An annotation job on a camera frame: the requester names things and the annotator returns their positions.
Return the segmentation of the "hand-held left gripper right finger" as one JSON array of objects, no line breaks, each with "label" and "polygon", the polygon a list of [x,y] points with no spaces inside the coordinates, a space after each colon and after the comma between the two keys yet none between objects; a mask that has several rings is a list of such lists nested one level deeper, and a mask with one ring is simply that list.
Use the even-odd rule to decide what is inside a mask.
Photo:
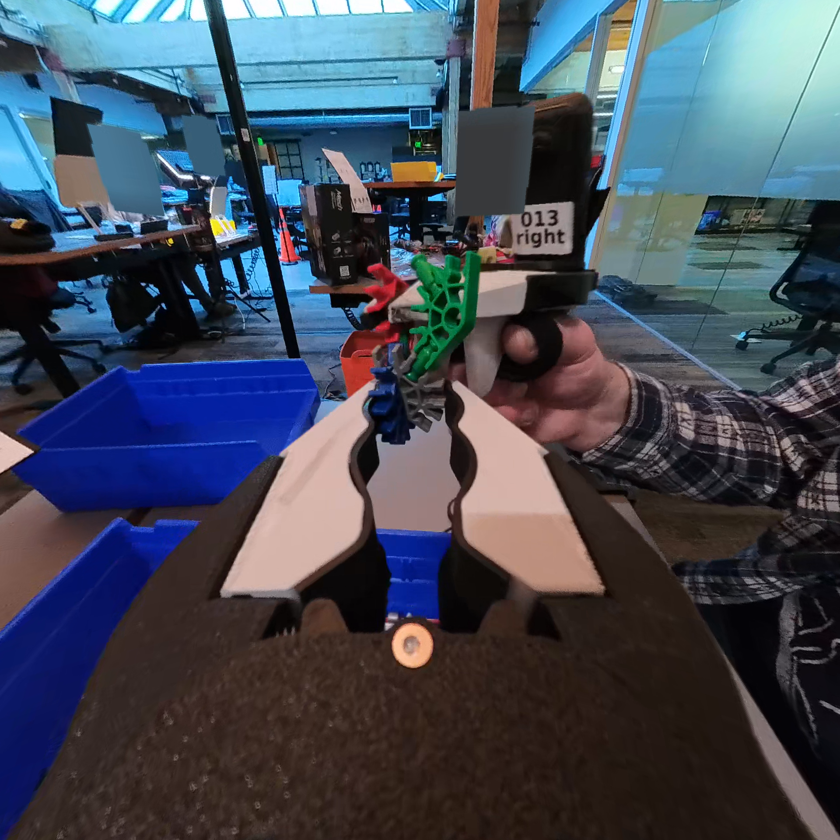
[{"label": "hand-held left gripper right finger", "polygon": [[542,599],[604,596],[550,452],[462,384],[446,389],[445,421],[458,491],[440,565],[441,627],[477,628],[504,600],[530,624]]}]

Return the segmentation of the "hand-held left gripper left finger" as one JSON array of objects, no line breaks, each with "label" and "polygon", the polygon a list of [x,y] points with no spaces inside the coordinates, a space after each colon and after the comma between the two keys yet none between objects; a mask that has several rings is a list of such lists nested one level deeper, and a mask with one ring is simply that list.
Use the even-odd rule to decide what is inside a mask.
[{"label": "hand-held left gripper left finger", "polygon": [[383,628],[390,571],[368,484],[380,459],[364,387],[280,454],[221,585],[223,598],[332,601],[348,628]]}]

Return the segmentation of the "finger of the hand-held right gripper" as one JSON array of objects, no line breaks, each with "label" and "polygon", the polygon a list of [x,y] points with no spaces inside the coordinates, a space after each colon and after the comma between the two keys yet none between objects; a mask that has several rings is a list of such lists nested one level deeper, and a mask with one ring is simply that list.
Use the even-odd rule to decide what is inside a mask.
[{"label": "finger of the hand-held right gripper", "polygon": [[527,275],[521,270],[479,270],[475,277],[476,314],[462,326],[465,279],[459,269],[418,269],[416,282],[392,302],[392,323],[425,328],[452,344],[501,344],[507,323],[524,310]]}]

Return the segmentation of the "blue snowflake toy assembly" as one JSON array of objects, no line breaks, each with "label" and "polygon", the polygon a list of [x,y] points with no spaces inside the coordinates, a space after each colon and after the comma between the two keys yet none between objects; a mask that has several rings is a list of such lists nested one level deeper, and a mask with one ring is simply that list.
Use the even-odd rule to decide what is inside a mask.
[{"label": "blue snowflake toy assembly", "polygon": [[423,255],[412,259],[414,283],[382,263],[369,267],[374,280],[362,324],[375,336],[373,385],[366,409],[381,441],[408,443],[414,429],[427,432],[445,412],[445,380],[451,354],[476,326],[480,258],[449,255],[442,266]]}]

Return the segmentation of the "blue plastic bin with label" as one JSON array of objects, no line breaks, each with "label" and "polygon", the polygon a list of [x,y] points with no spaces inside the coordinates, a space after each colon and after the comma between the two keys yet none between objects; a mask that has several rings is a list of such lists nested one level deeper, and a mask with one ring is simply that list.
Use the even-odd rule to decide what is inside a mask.
[{"label": "blue plastic bin with label", "polygon": [[2,630],[2,838],[46,777],[114,628],[195,526],[113,521]]}]

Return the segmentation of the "person's right forearm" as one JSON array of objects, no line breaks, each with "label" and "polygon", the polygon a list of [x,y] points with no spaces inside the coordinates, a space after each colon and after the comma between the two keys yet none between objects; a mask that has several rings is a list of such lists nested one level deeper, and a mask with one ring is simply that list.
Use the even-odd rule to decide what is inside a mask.
[{"label": "person's right forearm", "polygon": [[762,393],[697,392],[631,371],[629,380],[625,424],[584,463],[661,494],[785,514],[728,560],[675,564],[693,601],[838,586],[837,360],[806,364]]}]

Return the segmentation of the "person's right hand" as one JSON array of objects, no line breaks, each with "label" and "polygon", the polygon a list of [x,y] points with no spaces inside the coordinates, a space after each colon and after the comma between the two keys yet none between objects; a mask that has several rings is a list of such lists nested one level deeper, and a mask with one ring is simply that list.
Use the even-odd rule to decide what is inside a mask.
[{"label": "person's right hand", "polygon": [[582,454],[603,445],[627,420],[631,383],[624,368],[605,358],[582,320],[556,318],[563,350],[537,380],[496,379],[484,401],[541,445]]}]

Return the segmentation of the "orange plastic bin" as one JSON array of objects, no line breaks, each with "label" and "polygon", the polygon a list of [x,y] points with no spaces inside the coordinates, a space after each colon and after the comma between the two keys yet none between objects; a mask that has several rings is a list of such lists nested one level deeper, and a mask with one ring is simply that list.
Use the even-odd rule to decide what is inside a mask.
[{"label": "orange plastic bin", "polygon": [[381,336],[369,330],[353,331],[344,341],[339,359],[348,397],[374,379],[372,354],[380,344]]}]

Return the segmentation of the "wooden office desk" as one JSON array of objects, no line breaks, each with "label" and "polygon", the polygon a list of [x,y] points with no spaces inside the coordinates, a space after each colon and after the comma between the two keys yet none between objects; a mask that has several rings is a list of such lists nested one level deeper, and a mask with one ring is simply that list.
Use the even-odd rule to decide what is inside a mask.
[{"label": "wooden office desk", "polygon": [[310,286],[310,293],[328,295],[331,307],[342,310],[354,329],[388,333],[389,306],[408,290],[408,283],[383,265],[355,282],[341,286]]}]

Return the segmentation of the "empty blue plastic bin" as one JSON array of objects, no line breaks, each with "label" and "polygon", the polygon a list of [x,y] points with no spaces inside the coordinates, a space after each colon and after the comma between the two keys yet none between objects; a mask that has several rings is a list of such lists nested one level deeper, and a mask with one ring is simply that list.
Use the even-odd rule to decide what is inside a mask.
[{"label": "empty blue plastic bin", "polygon": [[303,360],[118,367],[20,428],[35,452],[13,472],[63,512],[210,505],[319,405]]}]

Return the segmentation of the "orange traffic cone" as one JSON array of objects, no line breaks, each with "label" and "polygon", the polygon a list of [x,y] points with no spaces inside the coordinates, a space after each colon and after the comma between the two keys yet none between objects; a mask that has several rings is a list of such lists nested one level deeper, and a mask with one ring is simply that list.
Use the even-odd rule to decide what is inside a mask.
[{"label": "orange traffic cone", "polygon": [[277,209],[278,251],[280,263],[292,266],[301,262],[282,207]]}]

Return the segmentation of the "black floor stand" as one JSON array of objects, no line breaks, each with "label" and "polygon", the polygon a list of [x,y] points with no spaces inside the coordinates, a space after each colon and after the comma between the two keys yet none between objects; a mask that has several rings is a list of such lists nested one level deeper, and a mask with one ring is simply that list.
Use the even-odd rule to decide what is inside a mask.
[{"label": "black floor stand", "polygon": [[300,359],[298,336],[292,320],[287,289],[281,272],[277,243],[271,225],[270,210],[261,174],[261,165],[250,131],[249,118],[224,6],[221,1],[203,1],[203,5],[240,159],[244,168],[248,196],[255,214],[257,232],[266,262],[269,284],[276,305],[276,313],[287,357]]}]

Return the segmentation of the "black office chair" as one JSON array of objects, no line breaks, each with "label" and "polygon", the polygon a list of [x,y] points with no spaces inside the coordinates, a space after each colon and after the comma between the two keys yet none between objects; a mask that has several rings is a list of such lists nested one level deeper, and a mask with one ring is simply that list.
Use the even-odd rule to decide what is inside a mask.
[{"label": "black office chair", "polygon": [[17,362],[10,381],[17,394],[26,396],[33,391],[32,385],[23,382],[23,376],[35,362],[62,397],[71,396],[81,388],[64,362],[65,358],[87,363],[95,375],[106,373],[107,368],[102,362],[76,350],[79,346],[95,345],[104,351],[102,341],[54,341],[50,338],[60,331],[53,319],[54,312],[76,305],[76,296],[62,288],[44,267],[2,266],[1,327],[18,334],[22,343],[16,350],[2,354],[1,364]]},{"label": "black office chair", "polygon": [[749,329],[736,341],[738,350],[746,350],[750,338],[789,342],[786,350],[761,365],[765,375],[797,354],[839,353],[839,202],[817,202],[807,224],[798,256],[769,292],[771,301],[791,317]]}]

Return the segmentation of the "cluttered office desk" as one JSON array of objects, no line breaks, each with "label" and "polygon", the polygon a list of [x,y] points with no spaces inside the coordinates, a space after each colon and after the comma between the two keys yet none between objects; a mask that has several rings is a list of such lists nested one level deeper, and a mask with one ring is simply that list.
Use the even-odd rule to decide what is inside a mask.
[{"label": "cluttered office desk", "polygon": [[[165,312],[162,322],[152,321],[145,329],[150,330],[155,326],[170,328],[168,332],[163,332],[157,343],[152,343],[150,348],[179,348],[186,343],[212,340],[221,334],[218,325],[211,324],[204,328],[196,320],[183,282],[186,275],[194,270],[197,261],[203,257],[217,256],[216,249],[194,246],[193,240],[200,231],[198,226],[186,226],[109,241],[100,242],[92,238],[91,244],[83,247],[2,255],[2,266],[35,265],[42,266],[45,270],[59,267],[63,272],[78,274],[82,280],[99,276],[122,277],[126,269],[138,270],[142,281],[159,291],[158,297],[154,299],[156,311]],[[54,341],[72,340],[56,339],[55,334],[50,338]],[[100,354],[137,350],[140,347],[136,340],[129,343],[103,344],[105,350],[98,349]]]}]

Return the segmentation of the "wooden post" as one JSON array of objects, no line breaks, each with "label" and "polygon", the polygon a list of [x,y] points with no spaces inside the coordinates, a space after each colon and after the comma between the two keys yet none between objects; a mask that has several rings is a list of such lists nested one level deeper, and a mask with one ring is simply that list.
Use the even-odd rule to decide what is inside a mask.
[{"label": "wooden post", "polygon": [[471,40],[469,109],[492,106],[500,1],[475,1]]}]

